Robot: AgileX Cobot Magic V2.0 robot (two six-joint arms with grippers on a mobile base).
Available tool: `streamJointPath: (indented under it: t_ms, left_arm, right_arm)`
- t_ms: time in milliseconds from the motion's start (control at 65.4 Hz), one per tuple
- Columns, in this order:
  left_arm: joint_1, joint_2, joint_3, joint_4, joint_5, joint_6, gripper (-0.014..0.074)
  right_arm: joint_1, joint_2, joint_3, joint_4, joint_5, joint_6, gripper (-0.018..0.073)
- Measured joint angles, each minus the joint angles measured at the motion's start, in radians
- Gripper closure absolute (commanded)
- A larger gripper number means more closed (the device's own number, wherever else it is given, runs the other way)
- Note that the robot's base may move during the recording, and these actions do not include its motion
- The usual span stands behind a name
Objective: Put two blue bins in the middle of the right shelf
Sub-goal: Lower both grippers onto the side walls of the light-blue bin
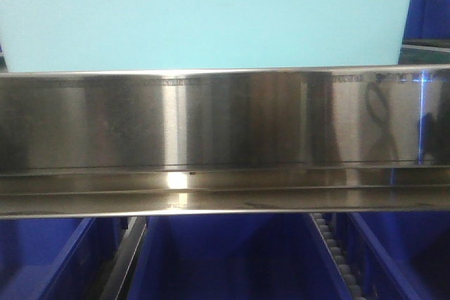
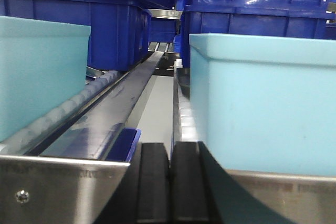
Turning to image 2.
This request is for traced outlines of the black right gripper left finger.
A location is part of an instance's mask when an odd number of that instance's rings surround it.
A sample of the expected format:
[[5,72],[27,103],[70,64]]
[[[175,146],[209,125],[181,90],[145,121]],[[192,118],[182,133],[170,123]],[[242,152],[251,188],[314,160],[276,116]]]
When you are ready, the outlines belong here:
[[104,209],[105,223],[169,223],[169,161],[162,143],[139,143]]

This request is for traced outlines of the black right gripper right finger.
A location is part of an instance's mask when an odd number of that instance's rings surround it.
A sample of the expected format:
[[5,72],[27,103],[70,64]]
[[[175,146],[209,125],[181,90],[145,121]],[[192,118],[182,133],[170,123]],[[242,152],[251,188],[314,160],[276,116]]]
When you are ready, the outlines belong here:
[[171,156],[174,223],[272,223],[273,213],[196,142],[175,143]]

